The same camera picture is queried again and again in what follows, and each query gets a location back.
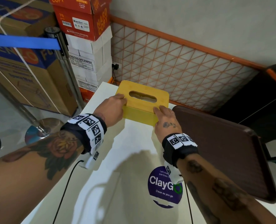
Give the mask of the person's right forearm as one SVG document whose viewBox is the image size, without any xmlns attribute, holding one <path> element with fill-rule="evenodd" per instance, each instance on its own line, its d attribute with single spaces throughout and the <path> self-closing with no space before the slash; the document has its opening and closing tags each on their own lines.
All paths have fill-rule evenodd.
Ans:
<svg viewBox="0 0 276 224">
<path fill-rule="evenodd" d="M 207 224 L 276 224 L 276 217 L 199 154 L 177 167 Z"/>
</svg>

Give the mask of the purple round sticker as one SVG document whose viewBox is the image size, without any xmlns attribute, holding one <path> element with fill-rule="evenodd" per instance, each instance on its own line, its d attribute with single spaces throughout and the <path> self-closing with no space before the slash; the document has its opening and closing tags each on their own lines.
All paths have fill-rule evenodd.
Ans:
<svg viewBox="0 0 276 224">
<path fill-rule="evenodd" d="M 182 199 L 182 183 L 173 184 L 164 166 L 152 170 L 147 187 L 152 200 L 162 208 L 176 207 Z"/>
</svg>

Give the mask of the orange lattice panel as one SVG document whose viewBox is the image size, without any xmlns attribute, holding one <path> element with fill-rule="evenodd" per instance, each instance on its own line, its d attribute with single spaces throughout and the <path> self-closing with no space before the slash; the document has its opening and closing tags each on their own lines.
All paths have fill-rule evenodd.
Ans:
<svg viewBox="0 0 276 224">
<path fill-rule="evenodd" d="M 260 71 L 179 38 L 112 17 L 113 82 L 128 80 L 169 93 L 170 101 L 216 112 Z"/>
</svg>

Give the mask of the blue printed cardboard box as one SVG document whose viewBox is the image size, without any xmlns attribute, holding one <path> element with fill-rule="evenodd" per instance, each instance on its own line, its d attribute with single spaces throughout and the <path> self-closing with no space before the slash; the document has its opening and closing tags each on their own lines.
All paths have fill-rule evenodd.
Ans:
<svg viewBox="0 0 276 224">
<path fill-rule="evenodd" d="M 0 34 L 40 37 L 49 26 L 57 26 L 49 0 L 0 0 Z"/>
</svg>

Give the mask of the red copy paper box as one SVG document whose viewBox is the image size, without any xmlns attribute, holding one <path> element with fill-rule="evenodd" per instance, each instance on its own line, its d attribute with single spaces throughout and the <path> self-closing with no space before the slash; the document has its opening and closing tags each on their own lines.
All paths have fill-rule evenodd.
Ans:
<svg viewBox="0 0 276 224">
<path fill-rule="evenodd" d="M 49 0 L 60 29 L 67 35 L 96 41 L 110 25 L 112 0 Z"/>
</svg>

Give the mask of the black marker wristband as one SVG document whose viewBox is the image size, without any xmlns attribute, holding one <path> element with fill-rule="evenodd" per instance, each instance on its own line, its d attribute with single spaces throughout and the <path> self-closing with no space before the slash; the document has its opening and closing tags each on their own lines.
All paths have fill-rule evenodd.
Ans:
<svg viewBox="0 0 276 224">
<path fill-rule="evenodd" d="M 190 154 L 199 154 L 197 144 L 185 133 L 167 135 L 162 141 L 163 158 L 177 168 L 178 159 L 184 159 Z"/>
<path fill-rule="evenodd" d="M 60 130 L 72 133 L 83 145 L 81 154 L 94 154 L 102 145 L 107 126 L 93 114 L 79 114 L 69 119 Z"/>
</svg>

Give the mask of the chrome stanchion with base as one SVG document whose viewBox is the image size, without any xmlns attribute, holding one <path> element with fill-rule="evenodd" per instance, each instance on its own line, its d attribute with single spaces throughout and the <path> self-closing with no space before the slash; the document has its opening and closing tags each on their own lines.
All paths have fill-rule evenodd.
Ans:
<svg viewBox="0 0 276 224">
<path fill-rule="evenodd" d="M 15 110 L 27 120 L 31 126 L 25 133 L 25 143 L 35 143 L 60 130 L 63 122 L 56 118 L 44 118 L 38 120 L 28 109 L 21 104 L 6 88 L 0 83 L 0 94 L 15 108 Z"/>
</svg>

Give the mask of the chrome stanchion post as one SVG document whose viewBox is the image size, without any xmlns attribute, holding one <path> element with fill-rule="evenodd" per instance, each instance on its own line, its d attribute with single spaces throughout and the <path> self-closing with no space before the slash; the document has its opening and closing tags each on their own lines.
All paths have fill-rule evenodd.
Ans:
<svg viewBox="0 0 276 224">
<path fill-rule="evenodd" d="M 60 61 L 60 65 L 64 70 L 68 84 L 78 104 L 79 111 L 82 112 L 83 109 L 85 108 L 85 103 L 82 99 L 81 92 L 72 69 L 68 47 L 65 43 L 64 35 L 61 32 L 60 28 L 56 26 L 46 27 L 44 29 L 44 32 L 48 38 L 57 40 L 59 49 L 54 49 L 54 53 L 57 56 L 58 60 Z"/>
</svg>

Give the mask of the white paper ream box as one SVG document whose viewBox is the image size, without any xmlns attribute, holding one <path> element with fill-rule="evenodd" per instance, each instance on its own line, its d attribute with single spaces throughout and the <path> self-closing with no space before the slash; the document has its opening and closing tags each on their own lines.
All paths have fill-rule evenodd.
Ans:
<svg viewBox="0 0 276 224">
<path fill-rule="evenodd" d="M 72 35 L 66 35 L 68 45 L 74 49 L 84 51 L 90 54 L 95 54 L 101 48 L 105 51 L 111 50 L 111 38 L 113 37 L 111 26 L 101 34 L 101 36 L 96 41 L 87 40 L 80 37 L 75 37 Z"/>
<path fill-rule="evenodd" d="M 108 61 L 112 61 L 110 50 L 100 48 L 94 54 L 68 46 L 72 66 L 97 73 Z"/>
<path fill-rule="evenodd" d="M 80 88 L 96 92 L 102 82 L 108 82 L 112 77 L 111 67 L 102 68 L 97 73 L 73 67 L 76 82 Z"/>
</svg>

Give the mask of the yellow tissue box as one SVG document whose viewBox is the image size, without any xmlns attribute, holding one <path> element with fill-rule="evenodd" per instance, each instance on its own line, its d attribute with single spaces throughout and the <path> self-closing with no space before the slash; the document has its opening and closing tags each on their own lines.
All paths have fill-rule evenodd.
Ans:
<svg viewBox="0 0 276 224">
<path fill-rule="evenodd" d="M 127 80 L 121 81 L 116 93 L 123 94 L 127 99 L 123 106 L 125 119 L 150 126 L 155 126 L 158 122 L 153 108 L 169 105 L 168 92 Z"/>
</svg>

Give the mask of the orange paper box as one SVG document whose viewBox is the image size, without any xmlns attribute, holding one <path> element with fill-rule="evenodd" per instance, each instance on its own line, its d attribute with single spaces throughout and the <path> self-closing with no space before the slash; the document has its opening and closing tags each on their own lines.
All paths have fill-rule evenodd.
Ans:
<svg viewBox="0 0 276 224">
<path fill-rule="evenodd" d="M 92 96 L 95 94 L 97 88 L 93 89 L 93 91 L 91 91 L 91 90 L 87 90 L 82 87 L 79 87 L 79 90 L 80 90 L 83 101 L 87 103 L 88 101 L 90 101 Z"/>
</svg>

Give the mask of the black chair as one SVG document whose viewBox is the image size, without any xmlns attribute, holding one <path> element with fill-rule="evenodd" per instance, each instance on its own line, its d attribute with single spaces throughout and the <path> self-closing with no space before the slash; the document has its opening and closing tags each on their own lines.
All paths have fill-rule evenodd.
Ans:
<svg viewBox="0 0 276 224">
<path fill-rule="evenodd" d="M 213 113 L 254 130 L 276 163 L 276 64 L 266 67 Z"/>
</svg>

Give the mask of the person's left forearm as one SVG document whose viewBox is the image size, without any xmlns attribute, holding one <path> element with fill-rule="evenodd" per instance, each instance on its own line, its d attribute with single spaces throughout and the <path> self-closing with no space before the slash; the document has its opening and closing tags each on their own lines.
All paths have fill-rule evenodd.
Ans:
<svg viewBox="0 0 276 224">
<path fill-rule="evenodd" d="M 0 224 L 20 224 L 83 151 L 59 131 L 0 158 Z"/>
</svg>

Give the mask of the person's left hand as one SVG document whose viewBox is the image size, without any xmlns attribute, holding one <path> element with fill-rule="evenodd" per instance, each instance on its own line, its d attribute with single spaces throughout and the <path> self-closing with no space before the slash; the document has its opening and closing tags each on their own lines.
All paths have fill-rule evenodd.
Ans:
<svg viewBox="0 0 276 224">
<path fill-rule="evenodd" d="M 112 127 L 123 118 L 123 107 L 113 105 L 112 96 L 105 99 L 93 112 L 93 115 L 100 117 L 106 127 Z"/>
</svg>

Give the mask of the brown plastic tray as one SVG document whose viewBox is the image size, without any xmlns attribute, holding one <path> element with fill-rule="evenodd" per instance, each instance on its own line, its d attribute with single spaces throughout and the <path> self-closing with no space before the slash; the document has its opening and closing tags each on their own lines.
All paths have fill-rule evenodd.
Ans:
<svg viewBox="0 0 276 224">
<path fill-rule="evenodd" d="M 184 106 L 172 110 L 203 158 L 256 199 L 276 203 L 276 186 L 252 129 Z"/>
</svg>

